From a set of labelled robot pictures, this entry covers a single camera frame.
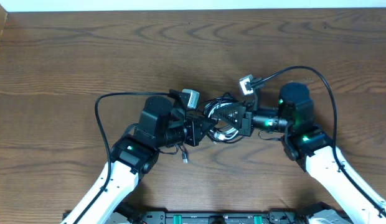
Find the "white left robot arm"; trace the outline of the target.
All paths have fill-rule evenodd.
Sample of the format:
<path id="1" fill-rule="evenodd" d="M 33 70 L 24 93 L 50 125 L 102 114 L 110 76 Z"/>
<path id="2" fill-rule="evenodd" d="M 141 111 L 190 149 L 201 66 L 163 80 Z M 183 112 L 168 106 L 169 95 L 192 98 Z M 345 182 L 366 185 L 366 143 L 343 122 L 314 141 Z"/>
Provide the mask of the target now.
<path id="1" fill-rule="evenodd" d="M 106 223 L 157 163 L 162 148 L 197 146 L 216 124 L 188 113 L 192 98 L 188 93 L 143 95 L 147 99 L 138 123 L 130 125 L 113 146 L 105 144 L 107 162 L 100 176 L 63 223 Z"/>

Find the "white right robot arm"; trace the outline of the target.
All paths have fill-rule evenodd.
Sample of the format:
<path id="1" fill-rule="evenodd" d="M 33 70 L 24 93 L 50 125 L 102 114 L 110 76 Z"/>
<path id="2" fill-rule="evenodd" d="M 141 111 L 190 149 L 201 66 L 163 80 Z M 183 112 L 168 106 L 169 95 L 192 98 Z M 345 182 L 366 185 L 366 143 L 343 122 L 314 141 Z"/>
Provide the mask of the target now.
<path id="1" fill-rule="evenodd" d="M 277 109 L 248 109 L 243 103 L 220 106 L 214 115 L 249 136 L 254 129 L 282 133 L 286 155 L 316 179 L 353 223 L 386 223 L 386 201 L 353 169 L 334 139 L 314 123 L 306 85 L 288 83 Z"/>

